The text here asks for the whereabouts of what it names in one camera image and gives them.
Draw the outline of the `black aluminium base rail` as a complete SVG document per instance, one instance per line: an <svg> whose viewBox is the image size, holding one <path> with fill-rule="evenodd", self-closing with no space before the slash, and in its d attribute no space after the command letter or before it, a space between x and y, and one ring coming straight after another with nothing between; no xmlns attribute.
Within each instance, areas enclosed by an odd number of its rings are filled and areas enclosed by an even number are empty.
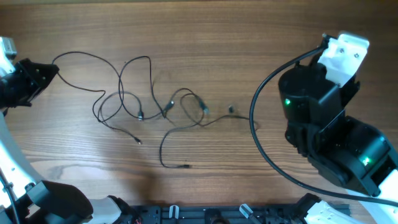
<svg viewBox="0 0 398 224"><path fill-rule="evenodd" d="M133 209L139 214L137 223L142 224L212 224L254 223L263 224L306 223L304 214L299 214L294 204L270 204L249 207L252 217L247 218L238 206L186 207L171 205L140 205Z"/></svg>

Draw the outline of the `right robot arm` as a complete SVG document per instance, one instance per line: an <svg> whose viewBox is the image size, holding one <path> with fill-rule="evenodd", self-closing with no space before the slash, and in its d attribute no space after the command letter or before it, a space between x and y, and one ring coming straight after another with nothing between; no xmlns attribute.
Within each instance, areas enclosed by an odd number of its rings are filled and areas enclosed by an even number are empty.
<svg viewBox="0 0 398 224"><path fill-rule="evenodd" d="M397 151L380 130L345 114L359 83L340 86L326 72L320 63L297 63L280 77L286 139L332 184L396 202Z"/></svg>

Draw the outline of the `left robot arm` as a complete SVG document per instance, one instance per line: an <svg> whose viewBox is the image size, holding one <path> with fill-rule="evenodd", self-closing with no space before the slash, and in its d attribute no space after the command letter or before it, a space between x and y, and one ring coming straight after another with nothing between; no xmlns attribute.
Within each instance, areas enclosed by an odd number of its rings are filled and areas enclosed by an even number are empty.
<svg viewBox="0 0 398 224"><path fill-rule="evenodd" d="M1 223L134 223L122 199L88 199L72 185L45 180L11 136L5 111L30 106L58 72L52 64L1 57Z"/></svg>

